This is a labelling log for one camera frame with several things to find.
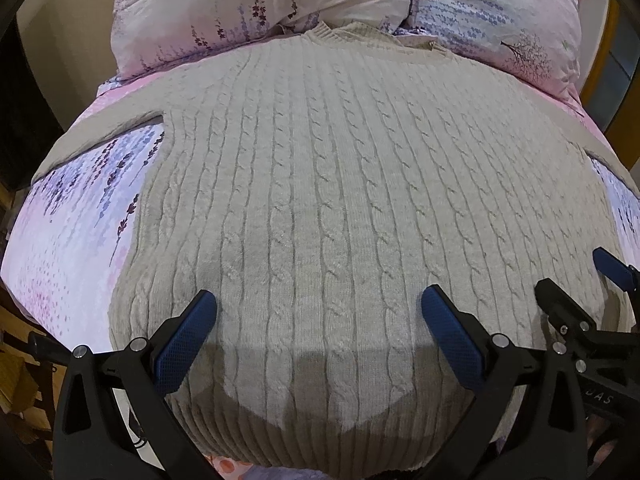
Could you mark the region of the right blue floral pillow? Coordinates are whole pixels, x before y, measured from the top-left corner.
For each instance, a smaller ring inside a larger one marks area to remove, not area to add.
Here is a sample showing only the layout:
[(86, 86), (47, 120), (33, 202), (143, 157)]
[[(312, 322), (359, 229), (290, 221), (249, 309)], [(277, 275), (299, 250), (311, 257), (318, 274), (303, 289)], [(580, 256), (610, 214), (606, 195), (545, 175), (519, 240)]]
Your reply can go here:
[(405, 29), (578, 105), (582, 0), (412, 0)]

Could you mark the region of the wooden wall shelf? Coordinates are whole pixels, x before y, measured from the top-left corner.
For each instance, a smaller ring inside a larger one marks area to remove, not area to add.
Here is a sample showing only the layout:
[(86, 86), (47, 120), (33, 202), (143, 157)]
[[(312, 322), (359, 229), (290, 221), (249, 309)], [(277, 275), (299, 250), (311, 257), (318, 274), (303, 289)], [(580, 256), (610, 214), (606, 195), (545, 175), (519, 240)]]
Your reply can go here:
[(582, 105), (627, 169), (639, 163), (639, 34), (617, 0), (606, 0), (596, 50), (582, 72)]

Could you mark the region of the left pink floral pillow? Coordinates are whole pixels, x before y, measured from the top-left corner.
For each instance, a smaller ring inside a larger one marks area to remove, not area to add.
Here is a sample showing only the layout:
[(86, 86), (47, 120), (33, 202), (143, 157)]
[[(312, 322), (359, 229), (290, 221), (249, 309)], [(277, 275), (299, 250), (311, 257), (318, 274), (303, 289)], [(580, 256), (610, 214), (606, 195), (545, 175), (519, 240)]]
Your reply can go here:
[(394, 32), (410, 0), (115, 0), (111, 49), (119, 80), (323, 22)]

